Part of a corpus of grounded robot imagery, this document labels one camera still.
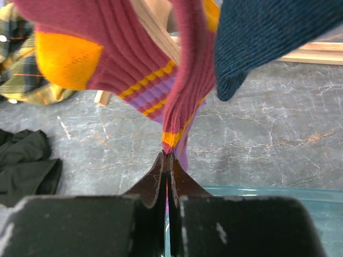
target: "plaid shirt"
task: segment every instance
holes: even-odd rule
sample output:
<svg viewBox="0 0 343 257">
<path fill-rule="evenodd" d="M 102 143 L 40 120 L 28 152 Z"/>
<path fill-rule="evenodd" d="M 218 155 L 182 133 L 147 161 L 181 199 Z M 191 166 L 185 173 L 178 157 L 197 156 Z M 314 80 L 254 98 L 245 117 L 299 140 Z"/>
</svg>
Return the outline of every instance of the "plaid shirt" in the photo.
<svg viewBox="0 0 343 257">
<path fill-rule="evenodd" d="M 0 95 L 33 104 L 52 104 L 72 95 L 39 71 L 34 26 L 12 3 L 0 9 L 0 53 Z"/>
</svg>

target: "clothing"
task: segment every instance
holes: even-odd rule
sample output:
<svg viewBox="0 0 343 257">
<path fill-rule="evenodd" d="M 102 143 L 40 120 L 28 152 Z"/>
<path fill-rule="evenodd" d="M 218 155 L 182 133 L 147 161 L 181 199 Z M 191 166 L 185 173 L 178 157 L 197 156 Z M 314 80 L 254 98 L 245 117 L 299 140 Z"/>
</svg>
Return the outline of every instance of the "clothing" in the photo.
<svg viewBox="0 0 343 257">
<path fill-rule="evenodd" d="M 0 129 L 0 203 L 13 207 L 26 195 L 55 194 L 62 161 L 48 160 L 50 155 L 42 131 L 12 134 Z"/>
<path fill-rule="evenodd" d="M 52 104 L 72 90 L 49 82 L 38 69 L 34 26 L 13 4 L 0 9 L 0 95 L 32 104 Z"/>
<path fill-rule="evenodd" d="M 248 73 L 343 22 L 343 0 L 224 0 L 215 43 L 218 98 L 228 101 Z"/>
<path fill-rule="evenodd" d="M 112 92 L 162 123 L 164 151 L 187 169 L 191 123 L 215 86 L 212 0 L 172 1 L 181 48 L 144 0 L 14 2 L 36 23 L 44 76 L 69 89 Z"/>
</svg>

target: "scratched gray surface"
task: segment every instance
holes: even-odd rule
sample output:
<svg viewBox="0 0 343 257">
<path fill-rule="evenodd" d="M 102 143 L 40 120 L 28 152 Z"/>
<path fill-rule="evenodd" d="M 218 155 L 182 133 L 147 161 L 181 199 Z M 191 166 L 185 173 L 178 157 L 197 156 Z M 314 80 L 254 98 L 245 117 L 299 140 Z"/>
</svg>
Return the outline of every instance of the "scratched gray surface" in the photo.
<svg viewBox="0 0 343 257">
<path fill-rule="evenodd" d="M 191 130 L 190 174 L 202 185 L 343 190 L 343 67 L 274 62 L 230 102 L 208 97 Z M 161 149 L 161 126 L 116 97 L 79 92 L 47 107 L 1 104 L 1 128 L 45 131 L 64 161 L 59 194 L 117 194 Z M 0 209 L 0 223 L 8 213 Z"/>
</svg>

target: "yellow plaid cloth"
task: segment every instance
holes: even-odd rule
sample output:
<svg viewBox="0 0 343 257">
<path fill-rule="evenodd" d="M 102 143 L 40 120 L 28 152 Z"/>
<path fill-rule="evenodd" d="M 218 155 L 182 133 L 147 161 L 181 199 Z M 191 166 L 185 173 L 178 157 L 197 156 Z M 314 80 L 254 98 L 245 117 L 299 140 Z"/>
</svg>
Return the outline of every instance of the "yellow plaid cloth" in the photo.
<svg viewBox="0 0 343 257">
<path fill-rule="evenodd" d="M 39 71 L 34 27 L 10 3 L 0 9 L 0 95 L 32 104 L 52 104 L 74 91 L 49 82 Z"/>
</svg>

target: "striped sock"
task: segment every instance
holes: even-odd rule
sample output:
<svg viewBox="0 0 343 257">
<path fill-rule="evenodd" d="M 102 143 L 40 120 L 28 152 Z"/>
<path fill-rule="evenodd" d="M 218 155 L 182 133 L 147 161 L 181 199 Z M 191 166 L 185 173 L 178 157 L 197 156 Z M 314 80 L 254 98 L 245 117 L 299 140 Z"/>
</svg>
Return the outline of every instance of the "striped sock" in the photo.
<svg viewBox="0 0 343 257">
<path fill-rule="evenodd" d="M 219 9 L 212 0 L 204 0 L 206 15 L 200 1 L 173 2 L 182 52 L 143 0 L 14 2 L 37 23 L 45 77 L 65 88 L 112 92 L 163 122 L 165 152 L 176 152 L 187 169 L 188 131 L 215 81 Z"/>
</svg>

